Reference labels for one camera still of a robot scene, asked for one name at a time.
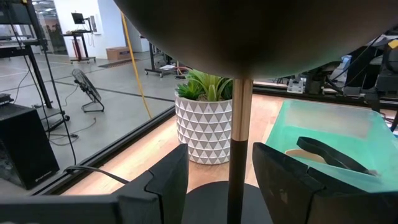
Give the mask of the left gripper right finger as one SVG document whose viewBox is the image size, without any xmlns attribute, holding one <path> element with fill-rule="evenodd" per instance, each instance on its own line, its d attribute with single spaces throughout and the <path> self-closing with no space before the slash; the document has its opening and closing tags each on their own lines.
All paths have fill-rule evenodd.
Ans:
<svg viewBox="0 0 398 224">
<path fill-rule="evenodd" d="M 261 142 L 253 144 L 252 161 L 274 223 L 307 223 L 316 194 L 340 196 L 362 192 Z"/>
</svg>

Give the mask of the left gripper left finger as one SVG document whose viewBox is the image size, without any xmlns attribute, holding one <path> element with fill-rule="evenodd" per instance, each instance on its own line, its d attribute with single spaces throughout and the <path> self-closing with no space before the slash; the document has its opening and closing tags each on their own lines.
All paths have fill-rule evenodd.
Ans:
<svg viewBox="0 0 398 224">
<path fill-rule="evenodd" d="M 121 223 L 182 222 L 188 185 L 188 146 L 180 144 L 139 177 L 113 192 Z"/>
</svg>

